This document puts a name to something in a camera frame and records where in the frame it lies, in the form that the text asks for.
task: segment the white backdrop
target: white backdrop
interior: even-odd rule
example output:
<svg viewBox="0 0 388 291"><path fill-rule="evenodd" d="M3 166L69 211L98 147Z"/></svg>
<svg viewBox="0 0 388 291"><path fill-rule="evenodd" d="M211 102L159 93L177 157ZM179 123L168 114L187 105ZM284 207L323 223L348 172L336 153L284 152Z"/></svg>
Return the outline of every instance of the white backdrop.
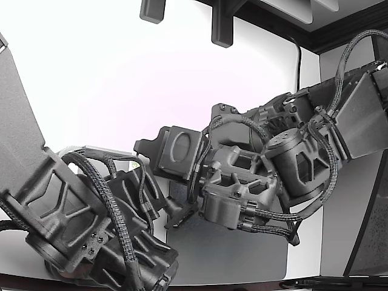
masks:
<svg viewBox="0 0 388 291"><path fill-rule="evenodd" d="M165 125L203 129L219 102L244 112L295 90L294 44L236 19L234 45L214 45L211 8L194 0L167 0L158 25L140 20L141 0L0 4L0 32L55 152L85 144L131 152L137 139L154 139ZM303 50L301 73L302 87L318 83L319 57ZM289 264L310 262L307 276L319 272L321 236L319 226L315 233L303 228L308 221L301 241L311 236L315 244L289 254ZM0 234L0 273L46 278L24 237ZM316 255L301 258L306 246Z"/></svg>

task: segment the bolt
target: bolt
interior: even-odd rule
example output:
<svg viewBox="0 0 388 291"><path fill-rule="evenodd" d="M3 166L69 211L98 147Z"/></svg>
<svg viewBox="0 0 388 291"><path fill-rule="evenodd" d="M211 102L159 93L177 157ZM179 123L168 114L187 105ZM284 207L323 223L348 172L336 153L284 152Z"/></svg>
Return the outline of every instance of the bolt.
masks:
<svg viewBox="0 0 388 291"><path fill-rule="evenodd" d="M214 168L213 166L209 167L210 174L214 174L215 172L216 172L216 168Z"/></svg>
<svg viewBox="0 0 388 291"><path fill-rule="evenodd" d="M298 111L298 109L295 106L290 108L290 113L295 113L297 111Z"/></svg>

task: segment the black bracket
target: black bracket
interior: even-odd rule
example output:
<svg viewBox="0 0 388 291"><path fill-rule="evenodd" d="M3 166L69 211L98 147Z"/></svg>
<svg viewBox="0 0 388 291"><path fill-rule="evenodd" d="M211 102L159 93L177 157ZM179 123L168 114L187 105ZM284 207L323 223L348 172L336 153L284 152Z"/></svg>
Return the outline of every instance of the black bracket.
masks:
<svg viewBox="0 0 388 291"><path fill-rule="evenodd" d="M233 44L233 17L247 0L215 0L212 19L212 42L221 47Z"/></svg>
<svg viewBox="0 0 388 291"><path fill-rule="evenodd" d="M7 47L8 46L8 42L5 40L5 38L0 33L0 48L3 47L3 46Z"/></svg>
<svg viewBox="0 0 388 291"><path fill-rule="evenodd" d="M142 0L140 18L142 20L159 24L164 19L166 0Z"/></svg>

